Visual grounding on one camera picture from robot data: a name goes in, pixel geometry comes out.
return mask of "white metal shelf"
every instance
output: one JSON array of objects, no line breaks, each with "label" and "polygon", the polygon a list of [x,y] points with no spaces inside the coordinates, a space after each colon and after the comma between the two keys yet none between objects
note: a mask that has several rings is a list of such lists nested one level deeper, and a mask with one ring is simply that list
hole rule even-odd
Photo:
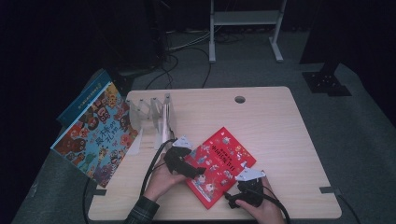
[{"label": "white metal shelf", "polygon": [[269,37],[271,48],[276,57],[276,61],[283,62],[283,57],[276,43],[282,24],[283,14],[287,0],[282,0],[280,10],[267,11],[215,11],[214,1],[210,2],[210,41],[209,41],[209,61],[216,62],[215,49],[215,25],[261,25],[274,24],[276,26],[274,35]]}]

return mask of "shelf leg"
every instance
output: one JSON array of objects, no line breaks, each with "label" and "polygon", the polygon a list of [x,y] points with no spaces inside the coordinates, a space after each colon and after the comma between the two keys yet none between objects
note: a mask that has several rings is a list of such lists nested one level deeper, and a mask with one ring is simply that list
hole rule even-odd
[{"label": "shelf leg", "polygon": [[209,39],[209,62],[216,62],[215,52],[215,3],[210,0],[210,39]]},{"label": "shelf leg", "polygon": [[285,7],[286,7],[287,2],[288,2],[287,0],[283,0],[282,6],[280,7],[280,10],[279,10],[279,14],[277,16],[274,36],[271,36],[269,38],[270,43],[271,43],[271,48],[273,49],[273,52],[276,57],[276,61],[279,63],[283,62],[283,57],[282,57],[282,54],[280,53],[280,50],[279,50],[279,47],[277,46],[276,41],[279,36],[280,26],[282,25],[283,15],[285,14]]}]

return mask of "wooden table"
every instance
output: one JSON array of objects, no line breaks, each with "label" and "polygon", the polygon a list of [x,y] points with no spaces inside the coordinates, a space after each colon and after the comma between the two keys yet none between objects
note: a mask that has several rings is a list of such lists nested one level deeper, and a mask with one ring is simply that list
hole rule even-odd
[{"label": "wooden table", "polygon": [[[226,127],[257,159],[290,218],[338,218],[341,209],[334,194],[322,194],[330,183],[312,144],[290,90],[286,87],[131,91],[128,99],[163,100],[170,92],[177,118],[177,136],[186,135],[194,147],[221,127]],[[246,101],[238,104],[235,97]],[[125,219],[138,199],[141,184],[156,152],[154,127],[142,122],[144,133],[137,155],[127,154],[106,195],[95,195],[89,218]],[[238,190],[236,185],[231,194]],[[243,209],[231,209],[220,199],[206,210],[187,185],[180,184],[158,201],[157,220],[252,219]]]}]

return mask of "cartoon character illustration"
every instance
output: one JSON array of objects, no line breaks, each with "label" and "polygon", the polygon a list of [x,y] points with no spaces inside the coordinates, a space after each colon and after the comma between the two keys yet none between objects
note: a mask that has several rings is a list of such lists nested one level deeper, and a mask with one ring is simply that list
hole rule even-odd
[{"label": "cartoon character illustration", "polygon": [[204,192],[205,192],[207,197],[212,199],[213,198],[213,193],[215,192],[215,184],[206,184]]},{"label": "cartoon character illustration", "polygon": [[122,145],[122,146],[129,148],[131,146],[132,142],[133,142],[133,140],[128,133],[125,133],[120,137],[120,145]]},{"label": "cartoon character illustration", "polygon": [[223,142],[225,145],[228,145],[228,144],[230,144],[230,140],[231,140],[231,138],[229,138],[229,137],[223,137],[222,142]]},{"label": "cartoon character illustration", "polygon": [[206,153],[209,153],[209,149],[210,149],[210,146],[201,145],[201,150],[202,151],[205,151]]},{"label": "cartoon character illustration", "polygon": [[237,152],[236,153],[236,158],[240,161],[242,159],[242,153],[241,152]]},{"label": "cartoon character illustration", "polygon": [[214,165],[212,165],[210,168],[209,168],[209,171],[210,172],[214,172],[215,170],[217,170],[219,167],[216,165],[216,164],[214,164]]},{"label": "cartoon character illustration", "polygon": [[227,178],[229,178],[229,179],[233,178],[233,175],[231,174],[231,172],[229,170],[225,170],[223,173],[227,176]]},{"label": "cartoon character illustration", "polygon": [[120,149],[120,150],[119,150],[119,155],[120,155],[120,161],[122,161],[123,158],[125,157],[125,151],[124,151],[124,149]]},{"label": "cartoon character illustration", "polygon": [[55,150],[58,151],[61,155],[66,155],[69,152],[81,152],[85,149],[87,141],[82,138],[73,139],[68,135],[65,135],[55,147]]},{"label": "cartoon character illustration", "polygon": [[91,117],[91,118],[88,119],[87,124],[88,124],[88,129],[91,130],[91,131],[93,131],[93,130],[95,130],[95,129],[98,127],[98,125],[99,125],[99,118],[97,118],[97,117]]},{"label": "cartoon character illustration", "polygon": [[93,108],[92,106],[88,107],[88,109],[81,115],[78,119],[82,123],[87,123],[89,119],[93,118]]},{"label": "cartoon character illustration", "polygon": [[197,163],[198,163],[198,164],[203,163],[203,162],[206,160],[206,158],[207,158],[207,156],[201,157],[200,159],[198,159]]},{"label": "cartoon character illustration", "polygon": [[196,150],[196,149],[193,150],[193,151],[190,153],[190,156],[191,156],[192,158],[195,159],[195,157],[197,156],[197,150]]},{"label": "cartoon character illustration", "polygon": [[76,124],[74,124],[70,130],[67,132],[67,134],[70,135],[72,138],[77,138],[79,137],[79,132],[81,131],[81,126],[78,125],[80,122],[78,121]]},{"label": "cartoon character illustration", "polygon": [[139,132],[136,129],[134,129],[131,124],[128,125],[128,132],[131,138],[133,139],[136,139],[137,135],[139,134]]},{"label": "cartoon character illustration", "polygon": [[206,165],[210,165],[210,164],[212,164],[212,160],[207,160],[207,161],[205,161],[205,163],[206,163]]},{"label": "cartoon character illustration", "polygon": [[113,93],[106,94],[107,105],[113,109],[117,105],[117,95]]},{"label": "cartoon character illustration", "polygon": [[108,152],[108,148],[104,148],[103,146],[100,147],[99,149],[99,157],[98,157],[98,166],[100,162],[105,158],[106,154]]},{"label": "cartoon character illustration", "polygon": [[114,175],[119,167],[120,160],[119,160],[119,152],[117,150],[112,150],[110,154],[110,163],[111,163],[111,174],[110,177]]},{"label": "cartoon character illustration", "polygon": [[84,162],[79,166],[79,169],[84,172],[87,173],[88,171],[88,167],[90,166],[91,162],[96,158],[96,155],[93,153],[88,154],[85,157]]},{"label": "cartoon character illustration", "polygon": [[96,110],[96,115],[102,123],[106,124],[106,121],[110,118],[110,114],[105,106],[101,106]]},{"label": "cartoon character illustration", "polygon": [[101,185],[106,185],[109,178],[111,177],[111,173],[112,173],[112,167],[111,164],[108,163],[102,167],[97,166],[92,177]]},{"label": "cartoon character illustration", "polygon": [[223,179],[223,180],[221,180],[220,184],[221,184],[222,186],[224,186],[224,185],[228,184],[228,182],[229,182],[228,179]]},{"label": "cartoon character illustration", "polygon": [[69,153],[69,154],[66,155],[66,158],[67,158],[69,161],[72,161],[73,159],[76,158],[76,154],[74,154],[73,152],[72,152],[72,153]]},{"label": "cartoon character illustration", "polygon": [[77,166],[84,159],[85,159],[84,153],[80,152],[80,153],[78,153],[78,155],[76,156],[76,158],[72,162],[73,162],[73,164],[75,164]]},{"label": "cartoon character illustration", "polygon": [[113,118],[116,120],[120,120],[123,114],[129,111],[129,106],[125,102],[122,102],[121,104],[117,105],[116,108],[117,108],[117,113],[113,116]]},{"label": "cartoon character illustration", "polygon": [[129,115],[124,115],[120,119],[120,128],[123,129],[125,132],[128,131],[128,125],[131,124],[131,121],[129,120]]},{"label": "cartoon character illustration", "polygon": [[196,186],[201,186],[201,185],[203,185],[205,183],[205,181],[206,181],[206,176],[205,175],[198,175],[195,178],[195,185]]},{"label": "cartoon character illustration", "polygon": [[105,95],[109,95],[109,94],[117,95],[117,93],[119,93],[119,90],[117,90],[117,87],[114,84],[109,85],[105,89]]},{"label": "cartoon character illustration", "polygon": [[93,171],[95,170],[95,166],[93,165],[93,166],[91,166],[91,169],[90,169],[90,171],[89,172],[87,172],[87,176],[89,176],[89,177],[93,177]]},{"label": "cartoon character illustration", "polygon": [[88,130],[87,128],[84,127],[79,131],[79,136],[82,138],[87,138],[89,132],[90,132],[90,130]]}]

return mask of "sleeve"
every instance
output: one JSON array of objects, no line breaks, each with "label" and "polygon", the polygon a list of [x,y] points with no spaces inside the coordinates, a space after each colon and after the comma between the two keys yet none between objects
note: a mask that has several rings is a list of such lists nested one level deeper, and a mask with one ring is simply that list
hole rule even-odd
[{"label": "sleeve", "polygon": [[144,196],[140,196],[124,224],[149,224],[160,206]]}]

